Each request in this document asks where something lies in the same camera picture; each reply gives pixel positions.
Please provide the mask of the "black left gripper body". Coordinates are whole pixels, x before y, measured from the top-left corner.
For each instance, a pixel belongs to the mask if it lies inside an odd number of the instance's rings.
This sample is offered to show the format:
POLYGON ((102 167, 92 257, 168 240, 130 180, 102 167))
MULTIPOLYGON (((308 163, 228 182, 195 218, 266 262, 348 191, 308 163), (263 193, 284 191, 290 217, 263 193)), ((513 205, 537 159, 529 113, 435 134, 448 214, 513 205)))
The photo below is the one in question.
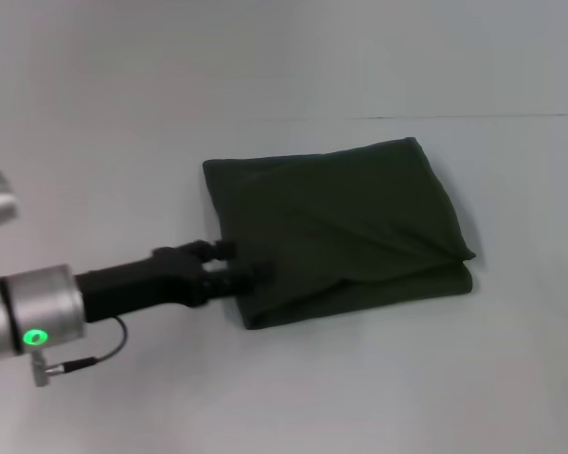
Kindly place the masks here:
POLYGON ((206 243, 154 250, 145 259, 75 276, 84 318, 96 323, 162 304, 203 305, 206 243))

